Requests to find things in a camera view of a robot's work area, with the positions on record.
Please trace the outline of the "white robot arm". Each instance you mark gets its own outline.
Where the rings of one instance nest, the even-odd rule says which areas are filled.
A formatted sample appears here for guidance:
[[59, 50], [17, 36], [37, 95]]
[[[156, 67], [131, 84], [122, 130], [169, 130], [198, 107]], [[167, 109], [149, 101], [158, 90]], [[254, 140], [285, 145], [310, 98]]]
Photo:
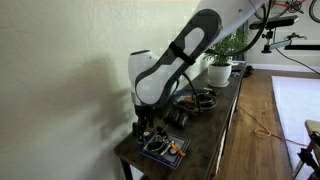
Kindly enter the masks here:
[[150, 50], [129, 55], [131, 96], [138, 120], [133, 136], [143, 133], [169, 103], [174, 85], [197, 58], [246, 22], [265, 0], [200, 0], [192, 17], [161, 56]]

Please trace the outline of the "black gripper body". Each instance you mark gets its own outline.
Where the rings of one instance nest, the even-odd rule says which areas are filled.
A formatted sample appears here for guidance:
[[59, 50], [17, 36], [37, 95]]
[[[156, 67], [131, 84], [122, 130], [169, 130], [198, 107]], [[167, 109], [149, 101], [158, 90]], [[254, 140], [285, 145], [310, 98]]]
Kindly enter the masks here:
[[138, 117], [139, 123], [139, 135], [141, 135], [145, 130], [146, 127], [149, 126], [150, 128], [154, 127], [154, 109], [149, 106], [137, 106], [135, 105], [135, 113]]

